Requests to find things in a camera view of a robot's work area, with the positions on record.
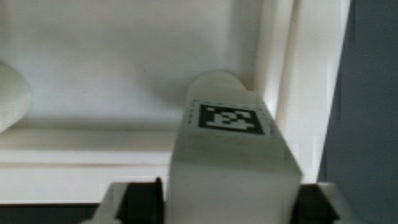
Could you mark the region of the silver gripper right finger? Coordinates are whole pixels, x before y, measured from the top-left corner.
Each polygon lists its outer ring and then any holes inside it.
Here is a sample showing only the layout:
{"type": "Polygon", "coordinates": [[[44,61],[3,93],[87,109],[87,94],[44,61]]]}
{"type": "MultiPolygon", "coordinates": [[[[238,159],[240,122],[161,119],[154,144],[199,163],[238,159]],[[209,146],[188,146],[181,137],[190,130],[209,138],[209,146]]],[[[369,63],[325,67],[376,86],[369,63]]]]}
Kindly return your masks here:
{"type": "Polygon", "coordinates": [[[355,214],[330,182],[300,186],[289,224],[355,224],[355,214]]]}

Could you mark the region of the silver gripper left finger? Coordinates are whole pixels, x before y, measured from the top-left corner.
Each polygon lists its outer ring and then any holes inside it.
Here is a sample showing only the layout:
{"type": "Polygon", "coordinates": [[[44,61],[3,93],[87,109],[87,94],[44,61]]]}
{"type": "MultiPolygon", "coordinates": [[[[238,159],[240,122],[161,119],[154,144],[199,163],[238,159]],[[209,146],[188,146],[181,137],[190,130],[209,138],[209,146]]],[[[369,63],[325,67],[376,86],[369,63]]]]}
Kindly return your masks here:
{"type": "Polygon", "coordinates": [[[110,185],[94,215],[82,224],[165,224],[160,178],[110,185]]]}

